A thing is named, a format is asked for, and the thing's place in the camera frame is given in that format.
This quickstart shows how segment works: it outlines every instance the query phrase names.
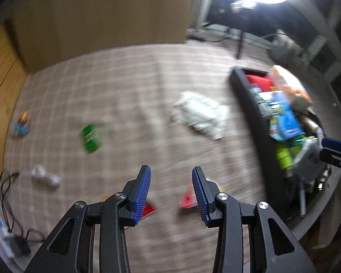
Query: gray object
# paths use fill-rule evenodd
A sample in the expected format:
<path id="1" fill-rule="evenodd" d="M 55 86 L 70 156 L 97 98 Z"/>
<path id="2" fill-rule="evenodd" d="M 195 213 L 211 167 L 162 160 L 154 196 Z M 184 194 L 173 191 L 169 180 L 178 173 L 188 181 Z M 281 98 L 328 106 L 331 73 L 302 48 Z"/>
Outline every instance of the gray object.
<path id="1" fill-rule="evenodd" d="M 282 30 L 277 30 L 269 56 L 276 64 L 288 66 L 300 51 L 300 47 L 287 35 L 282 35 Z"/>
<path id="2" fill-rule="evenodd" d="M 261 201 L 258 203 L 258 206 L 261 208 L 261 209 L 267 209 L 269 207 L 269 204 L 267 204 L 266 202 L 264 201 Z"/>
<path id="3" fill-rule="evenodd" d="M 124 199 L 126 197 L 125 193 L 119 192 L 115 194 L 116 199 Z"/>
<path id="4" fill-rule="evenodd" d="M 316 180 L 326 168 L 326 163 L 320 160 L 320 147 L 318 141 L 307 139 L 301 151 L 297 154 L 293 164 L 293 174 L 299 177 L 299 204 L 300 215 L 306 214 L 305 185 Z"/>
<path id="5" fill-rule="evenodd" d="M 220 200 L 226 200 L 227 198 L 229 198 L 229 196 L 226 193 L 218 193 L 217 198 L 219 198 Z"/>
<path id="6" fill-rule="evenodd" d="M 77 209 L 81 209 L 84 206 L 85 206 L 85 202 L 83 202 L 83 201 L 77 201 L 75 203 L 75 208 L 77 208 Z"/>

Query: clutter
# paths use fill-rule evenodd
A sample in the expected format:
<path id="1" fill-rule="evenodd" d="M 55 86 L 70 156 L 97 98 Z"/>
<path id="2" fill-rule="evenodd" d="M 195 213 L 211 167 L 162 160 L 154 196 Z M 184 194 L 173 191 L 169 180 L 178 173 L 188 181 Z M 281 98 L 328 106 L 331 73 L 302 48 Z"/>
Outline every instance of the clutter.
<path id="1" fill-rule="evenodd" d="M 286 94 L 288 104 L 293 110 L 303 112 L 312 105 L 312 100 L 302 83 L 290 71 L 274 65 L 268 76 L 277 90 L 281 90 Z"/>
<path id="2" fill-rule="evenodd" d="M 294 158 L 293 174 L 299 178 L 300 215 L 306 214 L 305 186 L 315 181 L 326 168 L 326 163 L 319 159 L 320 147 L 316 138 L 304 140 L 302 149 Z"/>
<path id="3" fill-rule="evenodd" d="M 251 85 L 255 84 L 260 87 L 260 92 L 272 91 L 271 87 L 274 86 L 273 81 L 269 76 L 259 77 L 256 75 L 246 75 Z"/>
<path id="4" fill-rule="evenodd" d="M 250 88 L 249 91 L 253 95 L 254 100 L 256 104 L 258 105 L 261 115 L 263 116 L 264 119 L 269 120 L 271 117 L 271 111 L 266 101 L 259 95 L 259 93 L 262 92 L 261 89 L 256 84 L 251 84 L 251 85 L 252 87 Z"/>
<path id="5" fill-rule="evenodd" d="M 302 149 L 305 139 L 306 136 L 304 134 L 300 134 L 287 141 L 292 158 L 295 158 L 299 151 Z"/>
<path id="6" fill-rule="evenodd" d="M 25 136 L 29 133 L 30 130 L 30 121 L 29 121 L 29 113 L 24 112 L 19 117 L 18 121 L 13 124 L 13 130 L 21 136 Z"/>
<path id="7" fill-rule="evenodd" d="M 288 169 L 293 166 L 291 152 L 285 142 L 277 143 L 277 159 L 280 169 Z"/>
<path id="8" fill-rule="evenodd" d="M 61 184 L 61 178 L 59 176 L 47 172 L 40 164 L 34 166 L 32 177 L 51 187 L 59 187 Z"/>
<path id="9" fill-rule="evenodd" d="M 172 119 L 212 139 L 223 137 L 230 108 L 193 91 L 184 91 L 171 110 Z"/>
<path id="10" fill-rule="evenodd" d="M 272 111 L 269 134 L 273 139 L 280 142 L 304 134 L 282 91 L 261 92 L 259 95 Z"/>
<path id="11" fill-rule="evenodd" d="M 97 135 L 96 127 L 89 124 L 82 129 L 82 138 L 87 153 L 95 152 L 100 147 L 100 141 Z"/>
<path id="12" fill-rule="evenodd" d="M 298 120 L 299 120 L 299 122 L 301 122 L 302 124 L 307 126 L 309 128 L 309 130 L 311 132 L 313 132 L 314 134 L 316 133 L 317 128 L 319 128 L 317 123 L 313 122 L 310 118 L 308 118 L 306 116 L 299 116 Z"/>

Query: floor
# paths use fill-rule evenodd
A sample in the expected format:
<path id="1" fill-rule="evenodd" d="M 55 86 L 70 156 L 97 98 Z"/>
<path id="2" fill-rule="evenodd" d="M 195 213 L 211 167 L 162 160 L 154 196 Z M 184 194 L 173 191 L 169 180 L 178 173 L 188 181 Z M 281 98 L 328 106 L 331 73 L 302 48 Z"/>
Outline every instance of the floor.
<path id="1" fill-rule="evenodd" d="M 126 231 L 132 272 L 145 268 L 211 272 L 217 229 L 207 229 L 199 214 L 181 215 L 178 209 L 192 168 L 201 166 L 241 202 L 265 199 L 253 141 L 227 79 L 235 65 L 267 71 L 273 62 L 254 45 L 247 45 L 242 60 L 235 60 L 235 46 L 227 40 L 114 48 L 31 74 L 12 121 L 28 110 L 32 131 L 23 139 L 10 135 L 4 159 L 4 167 L 21 171 L 12 186 L 11 202 L 24 228 L 48 234 L 75 201 L 95 203 L 121 191 L 141 165 L 148 164 L 152 168 L 148 199 L 157 212 Z M 337 101 L 332 90 L 320 80 L 315 88 L 313 79 L 318 75 L 301 75 L 317 100 L 316 111 L 328 125 L 327 132 L 341 136 L 341 112 L 332 106 L 331 100 Z M 171 122 L 172 104 L 185 90 L 230 106 L 222 139 L 214 141 Z M 79 134 L 89 123 L 98 126 L 101 148 L 87 155 Z M 30 171 L 37 163 L 62 178 L 58 189 L 31 180 Z M 244 260 L 248 259 L 245 240 Z M 98 235 L 94 265 L 98 272 Z"/>

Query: black cable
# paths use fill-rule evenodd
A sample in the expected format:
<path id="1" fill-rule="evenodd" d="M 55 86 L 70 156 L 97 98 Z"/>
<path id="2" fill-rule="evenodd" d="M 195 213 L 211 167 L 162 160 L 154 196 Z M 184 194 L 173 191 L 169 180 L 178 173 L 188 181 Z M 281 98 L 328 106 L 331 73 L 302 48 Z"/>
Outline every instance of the black cable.
<path id="1" fill-rule="evenodd" d="M 32 239 L 28 239 L 28 236 L 29 236 L 29 233 L 30 233 L 30 232 L 37 233 L 38 235 L 40 235 L 40 236 L 42 237 L 42 239 L 40 239 L 40 240 L 37 240 L 37 239 L 33 239 L 33 240 L 32 240 Z M 39 230 L 36 230 L 36 229 L 29 229 L 28 232 L 26 233 L 25 239 L 26 239 L 28 242 L 42 243 L 42 242 L 44 242 L 44 240 L 45 240 L 45 236 L 44 236 L 44 234 L 43 234 L 41 231 L 39 231 Z"/>
<path id="2" fill-rule="evenodd" d="M 255 41 L 258 41 L 259 39 L 266 39 L 266 38 L 269 38 L 271 36 L 275 36 L 275 35 L 284 35 L 284 36 L 287 36 L 289 37 L 287 34 L 283 34 L 283 33 L 273 33 L 273 34 L 267 34 L 265 36 L 262 36 L 262 37 L 256 37 L 254 40 L 252 40 L 251 42 L 248 42 L 248 43 L 254 43 Z M 218 42 L 222 42 L 224 40 L 228 40 L 228 39 L 234 39 L 234 38 L 226 38 L 226 37 L 223 37 L 221 40 L 218 40 L 218 41 L 208 41 L 208 43 L 218 43 Z"/>
<path id="3" fill-rule="evenodd" d="M 10 174 L 8 177 L 6 177 L 4 180 L 3 179 L 3 174 L 4 174 L 4 171 L 1 172 L 0 174 L 0 201 L 1 201 L 1 209 L 3 211 L 3 217 L 4 217 L 4 221 L 8 227 L 8 231 L 13 233 L 13 229 L 14 229 L 14 225 L 16 223 L 16 225 L 20 228 L 21 230 L 21 235 L 16 235 L 15 233 L 13 233 L 15 236 L 20 236 L 20 237 L 23 237 L 24 236 L 24 229 L 23 229 L 23 226 L 22 224 L 19 222 L 19 220 L 14 216 L 13 214 L 13 210 L 8 202 L 8 199 L 6 197 L 6 195 L 8 194 L 9 192 L 9 189 L 10 189 L 10 186 L 11 186 L 11 183 L 12 183 L 12 179 L 15 179 L 17 178 L 20 173 L 18 172 L 13 172 L 12 174 Z M 12 219 L 12 222 L 11 222 L 11 225 L 9 224 L 9 217 Z M 40 235 L 42 237 L 42 239 L 40 240 L 28 240 L 28 236 L 30 234 L 30 232 L 35 232 L 37 233 L 38 235 Z M 44 234 L 39 231 L 39 230 L 36 230 L 36 229 L 28 229 L 27 233 L 26 233 L 26 238 L 25 238 L 28 242 L 32 242 L 32 243 L 42 243 L 44 242 L 45 240 L 45 236 Z"/>

